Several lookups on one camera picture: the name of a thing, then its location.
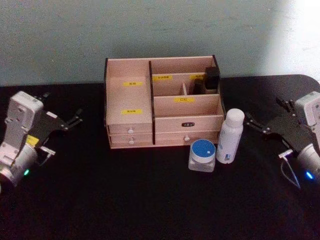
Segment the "wooden compartment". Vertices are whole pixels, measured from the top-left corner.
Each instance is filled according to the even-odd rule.
[[[216,143],[224,120],[221,96],[192,95],[195,79],[214,66],[212,56],[107,59],[110,147],[179,146],[200,138]]]

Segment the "gray wall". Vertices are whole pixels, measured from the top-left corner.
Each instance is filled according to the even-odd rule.
[[[1,0],[0,85],[102,82],[109,58],[215,54],[222,76],[320,80],[318,0]]]

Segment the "wooden drawer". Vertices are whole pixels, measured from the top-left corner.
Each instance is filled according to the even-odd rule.
[[[223,115],[156,117],[155,133],[220,131],[223,120]]]
[[[165,145],[189,145],[198,139],[208,139],[217,142],[218,131],[186,131],[186,132],[162,132],[155,134],[155,144]]]
[[[152,123],[109,125],[110,134],[152,133]]]
[[[152,133],[110,135],[112,144],[125,144],[128,146],[139,146],[140,143],[152,144]]]

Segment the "white bottle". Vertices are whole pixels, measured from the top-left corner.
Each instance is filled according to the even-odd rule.
[[[226,113],[216,148],[216,159],[222,164],[230,164],[234,161],[238,145],[244,130],[245,114],[237,108],[230,109]]]

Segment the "yellow sticker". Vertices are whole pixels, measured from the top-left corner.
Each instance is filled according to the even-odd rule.
[[[126,81],[123,83],[125,87],[142,86],[144,83],[142,81]]]
[[[203,80],[204,77],[205,77],[204,74],[195,74],[195,75],[190,75],[190,76],[189,76],[189,79],[190,79],[190,80],[196,80],[196,79]]]
[[[175,103],[193,103],[194,101],[194,97],[175,97],[173,99],[173,102]]]
[[[124,109],[121,111],[121,114],[142,114],[142,109]]]
[[[35,147],[38,142],[39,142],[38,138],[31,135],[26,136],[26,143],[31,145],[32,147]]]
[[[157,80],[172,80],[172,75],[152,76],[153,81]]]

